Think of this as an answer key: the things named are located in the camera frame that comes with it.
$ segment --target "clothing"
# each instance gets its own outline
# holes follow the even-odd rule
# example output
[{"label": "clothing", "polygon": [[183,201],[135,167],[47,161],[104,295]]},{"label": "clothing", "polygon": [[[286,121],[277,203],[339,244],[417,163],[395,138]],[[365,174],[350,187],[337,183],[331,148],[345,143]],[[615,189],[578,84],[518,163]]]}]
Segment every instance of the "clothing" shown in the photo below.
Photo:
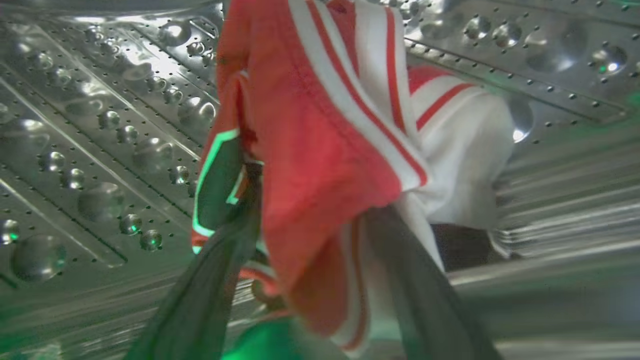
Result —
[{"label": "clothing", "polygon": [[234,0],[217,61],[222,107],[192,245],[242,194],[240,143],[264,162],[270,265],[250,262],[241,275],[282,294],[351,356],[371,338],[397,336],[358,217],[394,204],[442,268],[429,223],[487,228],[495,217],[491,183],[513,147],[506,103],[440,69],[407,69],[400,14],[363,0]]}]

